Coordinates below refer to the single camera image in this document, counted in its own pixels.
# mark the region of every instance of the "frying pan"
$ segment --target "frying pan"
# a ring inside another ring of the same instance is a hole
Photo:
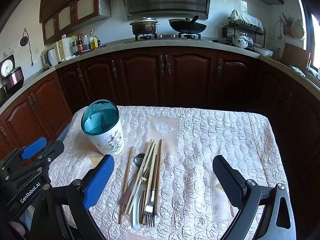
[[[197,23],[196,20],[199,18],[198,15],[194,16],[192,20],[186,19],[171,19],[169,24],[172,29],[178,33],[183,34],[199,34],[203,32],[207,25]]]

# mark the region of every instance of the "blue gripper pad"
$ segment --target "blue gripper pad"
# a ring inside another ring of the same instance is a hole
[[[247,191],[244,177],[234,170],[222,155],[214,157],[212,168],[231,205],[240,209]]]
[[[83,204],[86,210],[89,210],[90,207],[98,202],[103,189],[113,173],[114,167],[115,162],[113,157],[111,155],[105,155],[97,167],[93,169],[95,175],[86,187],[84,194]]]
[[[29,146],[23,149],[23,153],[21,154],[22,159],[30,159],[33,155],[35,155],[38,151],[42,150],[47,146],[47,140],[44,137],[40,137],[38,140],[31,143]]]

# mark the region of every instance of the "teal lid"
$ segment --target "teal lid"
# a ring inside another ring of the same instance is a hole
[[[88,106],[81,119],[81,129],[90,136],[100,135],[119,121],[119,110],[109,100],[98,100]]]

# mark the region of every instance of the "cabinet handle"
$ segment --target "cabinet handle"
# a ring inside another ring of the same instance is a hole
[[[290,101],[291,101],[291,96],[292,96],[292,92],[290,92],[287,100],[284,102],[284,107],[283,107],[283,113],[285,113],[290,105]]]
[[[82,81],[82,76],[81,76],[81,73],[80,73],[80,71],[79,71],[78,68],[77,68],[77,71],[78,71],[78,78],[80,79],[81,83],[83,83],[83,81]]]
[[[218,75],[221,75],[221,71],[222,71],[221,65],[222,65],[222,60],[219,59],[219,63],[218,63]]]
[[[170,66],[170,63],[169,63],[167,55],[165,55],[164,61],[165,61],[165,68],[168,71],[168,75],[170,75],[171,74],[171,66]]]
[[[35,103],[35,105],[38,106],[38,101],[37,101],[35,95],[31,93],[31,96],[32,96],[32,99],[33,99],[33,102]]]
[[[35,106],[34,106],[34,104],[33,104],[33,101],[32,101],[32,99],[31,99],[31,97],[28,97],[28,99],[29,99],[29,103],[30,103],[32,109],[34,110],[34,109],[35,109]]]
[[[0,127],[0,128],[1,128],[1,132],[2,132],[3,136],[6,137],[8,139],[8,141],[11,141],[9,135],[3,130],[2,127]]]
[[[111,67],[112,67],[112,73],[114,74],[115,77],[117,77],[117,69],[115,66],[115,62],[111,60]]]
[[[161,70],[161,75],[164,74],[164,63],[163,63],[163,57],[160,56],[160,70]]]

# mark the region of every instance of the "spoon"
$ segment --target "spoon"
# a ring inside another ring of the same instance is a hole
[[[138,171],[141,167],[143,158],[144,158],[145,154],[144,153],[139,153],[137,156],[135,156],[134,158],[134,164],[137,166],[137,170],[136,173],[132,176],[132,179],[130,180],[130,183],[127,187],[127,190],[125,191],[124,195],[122,196],[122,198],[119,200],[120,205],[127,205],[129,197],[130,197],[130,193],[132,191],[133,188],[133,182],[135,181],[135,177],[138,174]]]

